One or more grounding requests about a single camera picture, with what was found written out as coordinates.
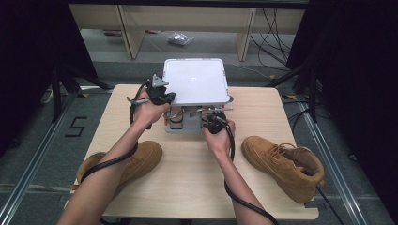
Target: floor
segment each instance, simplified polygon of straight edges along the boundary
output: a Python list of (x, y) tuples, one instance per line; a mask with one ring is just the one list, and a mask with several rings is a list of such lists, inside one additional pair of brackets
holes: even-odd
[[(264, 86), (270, 82), (271, 75), (280, 77), (286, 70), (280, 62), (284, 61), (278, 46), (281, 42), (270, 37), (269, 44), (276, 48), (266, 43), (263, 47), (277, 55), (279, 60), (259, 52), (258, 47), (251, 40), (245, 62), (239, 62), (233, 34), (178, 31), (146, 34), (137, 58), (130, 60), (122, 37), (105, 36), (101, 30), (81, 30), (81, 33), (99, 75), (104, 81), (110, 83), (126, 81), (126, 77), (121, 78), (112, 74), (117, 69), (119, 74), (123, 74), (125, 65), (161, 65), (169, 58), (217, 57), (223, 60), (231, 73), (239, 71), (250, 73), (250, 77), (240, 78), (239, 81), (233, 80), (229, 83), (231, 85)], [(168, 38), (173, 33), (187, 35), (193, 40), (183, 47), (171, 45), (168, 43)], [(290, 35), (280, 35), (280, 38), (286, 46), (291, 46), (294, 41), (294, 36)], [(263, 41), (259, 34), (253, 35), (253, 39), (258, 43)], [(80, 82), (82, 86), (92, 85), (84, 81)], [(293, 82), (294, 79), (278, 87), (285, 98), (284, 103), (291, 101), (289, 97), (294, 95), (291, 90)], [(51, 104), (43, 104), (35, 112), (25, 132), (21, 134), (22, 139), (19, 144), (9, 149), (0, 158), (0, 203), (14, 201), (17, 205), (15, 211), (10, 212), (8, 222), (2, 224), (54, 224), (56, 222), (69, 197), (67, 184), (74, 179), (76, 168), (84, 157), (84, 150), (90, 144), (90, 138), (95, 132), (110, 96), (105, 92), (90, 95), (90, 102), (87, 102), (84, 97), (76, 97), (70, 104), (68, 99), (71, 97), (64, 96), (64, 103), (69, 104), (69, 109), (60, 127), (54, 127), (48, 119), (52, 116)], [(48, 97), (49, 93), (43, 97), (43, 101)], [(349, 148), (344, 144), (344, 138), (334, 126), (328, 111), (319, 107), (316, 110), (318, 123), (314, 124), (308, 115), (301, 116), (300, 114), (306, 109), (305, 104), (286, 103), (284, 107), (286, 116), (294, 125), (292, 127), (294, 127), (297, 144), (313, 149), (324, 162), (327, 171), (325, 179), (328, 185), (321, 190), (322, 192), (315, 194), (316, 206), (320, 213), (318, 219), (281, 221), (281, 224), (338, 224), (339, 219), (344, 224), (393, 224), (359, 164), (352, 156), (349, 157)], [(88, 115), (88, 118), (76, 120), (76, 117), (81, 115)], [(76, 122), (76, 125), (87, 123), (82, 136), (73, 141), (71, 139), (58, 141), (60, 138), (65, 139), (65, 136), (71, 133), (69, 124), (72, 122)], [(53, 137), (49, 138), (48, 130), (52, 131)], [(38, 149), (46, 147), (42, 146), (46, 140), (49, 141), (50, 150), (43, 153), (44, 157), (36, 162), (36, 165), (32, 165), (31, 159), (38, 157)], [(31, 178), (23, 179), (29, 177), (26, 176), (29, 175), (28, 173), (32, 174)], [(23, 183), (26, 183), (26, 190), (17, 189)], [(10, 198), (12, 193), (22, 193), (24, 196), (14, 200)], [(175, 225), (179, 224), (179, 219), (135, 218), (130, 224)], [(236, 224), (236, 222), (234, 220), (195, 220), (193, 224)]]

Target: white lid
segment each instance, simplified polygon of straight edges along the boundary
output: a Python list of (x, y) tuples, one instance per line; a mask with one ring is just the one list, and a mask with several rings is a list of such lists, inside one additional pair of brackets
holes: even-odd
[(176, 93), (172, 106), (215, 105), (228, 103), (228, 85), (221, 59), (168, 59), (162, 79), (166, 94)]

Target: person's right arm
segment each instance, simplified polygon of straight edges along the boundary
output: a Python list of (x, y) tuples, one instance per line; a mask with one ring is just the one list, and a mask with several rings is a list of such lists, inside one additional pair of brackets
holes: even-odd
[[(228, 125), (231, 128), (233, 134), (235, 134), (235, 123), (228, 120)], [(231, 191), (237, 195), (240, 199), (254, 204), (255, 206), (264, 209), (261, 203), (257, 200), (254, 193), (247, 185), (246, 181), (240, 175), (239, 171), (235, 167), (232, 159), (229, 157), (230, 141), (228, 133), (225, 129), (217, 134), (211, 134), (207, 128), (203, 129), (206, 136), (207, 146), (212, 151), (214, 157), (220, 165), (222, 173), (225, 178), (225, 182)], [(235, 215), (237, 217), (237, 223), (240, 225), (255, 225), (255, 224), (272, 224), (272, 222), (252, 209), (232, 200)]]

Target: hand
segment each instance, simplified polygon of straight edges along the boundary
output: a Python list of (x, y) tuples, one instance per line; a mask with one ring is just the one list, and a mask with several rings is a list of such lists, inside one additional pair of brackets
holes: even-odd
[[(146, 88), (141, 90), (137, 99), (149, 98)], [(151, 125), (161, 118), (161, 116), (170, 109), (170, 104), (165, 103), (162, 105), (154, 105), (151, 101), (140, 104), (135, 108), (135, 121), (142, 120), (143, 122)]]
[[(231, 128), (232, 134), (235, 136), (235, 122), (227, 119), (228, 126)], [(229, 157), (229, 150), (231, 142), (225, 128), (216, 134), (210, 133), (206, 127), (203, 128), (205, 134), (207, 147), (210, 149), (216, 158)]]

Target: shoe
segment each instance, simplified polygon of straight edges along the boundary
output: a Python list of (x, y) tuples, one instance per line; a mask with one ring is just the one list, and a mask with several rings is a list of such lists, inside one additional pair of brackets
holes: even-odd
[(295, 202), (307, 203), (316, 185), (325, 186), (322, 163), (308, 148), (289, 143), (275, 144), (258, 136), (246, 138), (243, 156), (261, 172), (270, 174), (279, 187)]
[[(151, 172), (161, 161), (161, 146), (152, 141), (145, 141), (138, 144), (137, 151), (127, 159), (127, 166), (120, 178), (116, 193), (132, 179), (138, 179)], [(97, 153), (88, 157), (77, 172), (77, 182), (81, 184), (82, 177), (86, 171), (97, 165), (105, 156), (105, 153)], [(71, 190), (76, 190), (79, 185), (70, 186)]]

